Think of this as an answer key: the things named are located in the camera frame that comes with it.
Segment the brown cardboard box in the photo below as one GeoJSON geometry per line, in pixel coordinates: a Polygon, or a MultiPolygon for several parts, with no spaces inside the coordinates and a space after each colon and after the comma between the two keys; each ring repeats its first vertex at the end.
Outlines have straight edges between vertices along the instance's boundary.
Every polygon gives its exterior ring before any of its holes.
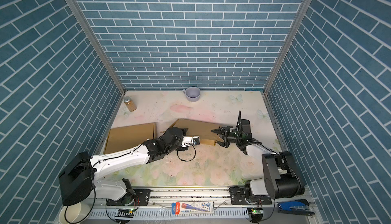
{"type": "Polygon", "coordinates": [[[132,125],[110,130],[104,148],[104,154],[115,153],[134,148],[148,139],[154,139],[155,123],[132,125]]]}
{"type": "Polygon", "coordinates": [[[171,127],[178,127],[182,129],[188,129],[186,132],[187,136],[199,136],[200,144],[215,146],[217,142],[222,142],[223,139],[216,133],[211,132],[212,130],[219,129],[219,124],[201,122],[188,119],[178,119],[171,127]]]}

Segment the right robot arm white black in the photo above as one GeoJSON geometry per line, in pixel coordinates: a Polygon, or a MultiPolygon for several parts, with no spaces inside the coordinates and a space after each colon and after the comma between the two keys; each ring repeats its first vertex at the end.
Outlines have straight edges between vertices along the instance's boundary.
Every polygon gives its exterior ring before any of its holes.
{"type": "Polygon", "coordinates": [[[235,128],[225,126],[211,132],[219,136],[222,147],[234,144],[245,155],[261,161],[263,177],[249,180],[244,186],[249,199],[265,195],[276,200],[304,194],[304,180],[292,153],[276,152],[253,138],[249,120],[239,118],[235,128]]]}

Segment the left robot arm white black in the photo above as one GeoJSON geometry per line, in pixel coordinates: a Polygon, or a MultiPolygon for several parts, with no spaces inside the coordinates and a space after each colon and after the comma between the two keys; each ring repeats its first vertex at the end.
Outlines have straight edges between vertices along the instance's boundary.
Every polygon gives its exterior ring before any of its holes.
{"type": "Polygon", "coordinates": [[[63,206],[72,206],[88,198],[123,201],[131,198],[134,191],[130,181],[106,179],[116,171],[138,165],[146,165],[163,159],[173,151],[199,145],[198,136],[187,136],[187,130],[178,127],[140,145],[105,155],[79,153],[59,173],[59,183],[63,206]]]}

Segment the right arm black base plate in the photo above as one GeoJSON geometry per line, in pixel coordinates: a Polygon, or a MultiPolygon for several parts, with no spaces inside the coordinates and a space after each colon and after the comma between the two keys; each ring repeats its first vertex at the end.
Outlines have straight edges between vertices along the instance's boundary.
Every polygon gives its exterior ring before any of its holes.
{"type": "Polygon", "coordinates": [[[232,205],[270,205],[272,200],[268,195],[255,195],[249,187],[232,186],[228,189],[232,205]]]}

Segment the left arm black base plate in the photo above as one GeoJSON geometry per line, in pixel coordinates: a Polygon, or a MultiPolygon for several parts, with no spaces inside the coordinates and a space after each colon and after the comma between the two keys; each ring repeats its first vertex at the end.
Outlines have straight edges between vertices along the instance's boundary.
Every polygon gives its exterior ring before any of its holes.
{"type": "Polygon", "coordinates": [[[147,206],[150,199],[150,189],[135,189],[134,194],[127,193],[118,201],[107,199],[107,206],[147,206]]]}

